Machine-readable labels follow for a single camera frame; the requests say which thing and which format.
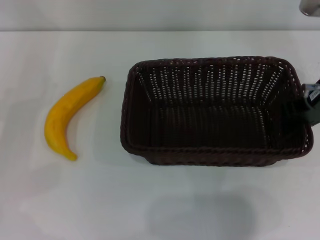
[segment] white wall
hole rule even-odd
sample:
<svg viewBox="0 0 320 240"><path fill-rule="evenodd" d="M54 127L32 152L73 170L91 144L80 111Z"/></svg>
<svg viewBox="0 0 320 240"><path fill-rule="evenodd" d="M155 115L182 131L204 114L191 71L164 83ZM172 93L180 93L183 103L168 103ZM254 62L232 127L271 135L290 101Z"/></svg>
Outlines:
<svg viewBox="0 0 320 240"><path fill-rule="evenodd" d="M0 0L0 30L320 30L300 0Z"/></svg>

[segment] basket rim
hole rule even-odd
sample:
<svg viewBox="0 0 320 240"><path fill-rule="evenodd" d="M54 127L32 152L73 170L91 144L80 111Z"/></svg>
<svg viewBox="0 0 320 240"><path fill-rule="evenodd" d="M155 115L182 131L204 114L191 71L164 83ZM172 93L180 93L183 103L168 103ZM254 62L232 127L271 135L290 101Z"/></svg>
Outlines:
<svg viewBox="0 0 320 240"><path fill-rule="evenodd" d="M146 60L136 63L130 70L127 76L125 86L124 99L121 111L121 126L120 126L120 141L122 147L129 153L136 155L153 154L153 153L188 153L188 154L239 154L239 155L261 155L261 156L286 156L286 158L302 157L308 154L314 143L313 132L309 124L304 125L305 141L300 147L291 148L241 148L241 147L160 147L160 146L145 146L133 144L128 138L127 120L131 115L129 103L133 97L133 83L136 80L136 70L143 67L159 67L159 66L200 66L203 64L219 65L234 65L234 64L277 64L283 67L289 73L290 81L296 86L297 91L293 94L296 98L303 96L301 84L295 68L285 59L268 56L231 56L231 57L206 57L206 58L163 58L156 60Z"/></svg>

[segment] yellow banana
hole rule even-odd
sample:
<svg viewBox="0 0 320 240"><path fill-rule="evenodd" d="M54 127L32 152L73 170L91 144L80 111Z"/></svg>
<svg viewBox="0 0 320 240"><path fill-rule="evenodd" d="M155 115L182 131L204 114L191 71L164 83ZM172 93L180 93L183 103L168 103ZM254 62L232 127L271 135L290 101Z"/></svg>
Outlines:
<svg viewBox="0 0 320 240"><path fill-rule="evenodd" d="M49 111L44 124L44 137L49 147L71 161L77 159L66 139L70 119L102 89L106 78L92 77L67 92Z"/></svg>

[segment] woven pattern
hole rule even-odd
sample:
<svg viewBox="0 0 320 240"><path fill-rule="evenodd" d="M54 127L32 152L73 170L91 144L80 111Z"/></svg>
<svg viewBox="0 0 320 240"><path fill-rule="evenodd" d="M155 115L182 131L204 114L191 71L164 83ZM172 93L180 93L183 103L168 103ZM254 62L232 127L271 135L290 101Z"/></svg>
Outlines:
<svg viewBox="0 0 320 240"><path fill-rule="evenodd" d="M158 165L266 166L307 154L309 125L282 131L281 106L302 97L275 57L162 59L128 74L121 143Z"/></svg>

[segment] brown wicker basket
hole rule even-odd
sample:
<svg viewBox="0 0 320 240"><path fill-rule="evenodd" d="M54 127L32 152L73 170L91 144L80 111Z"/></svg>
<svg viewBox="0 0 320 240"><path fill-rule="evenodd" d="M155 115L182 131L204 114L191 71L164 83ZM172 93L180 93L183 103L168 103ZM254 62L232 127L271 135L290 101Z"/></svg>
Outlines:
<svg viewBox="0 0 320 240"><path fill-rule="evenodd" d="M128 74L121 143L156 165L272 165L313 146L310 125L282 129L282 104L302 95L293 66L276 57L139 62Z"/></svg>

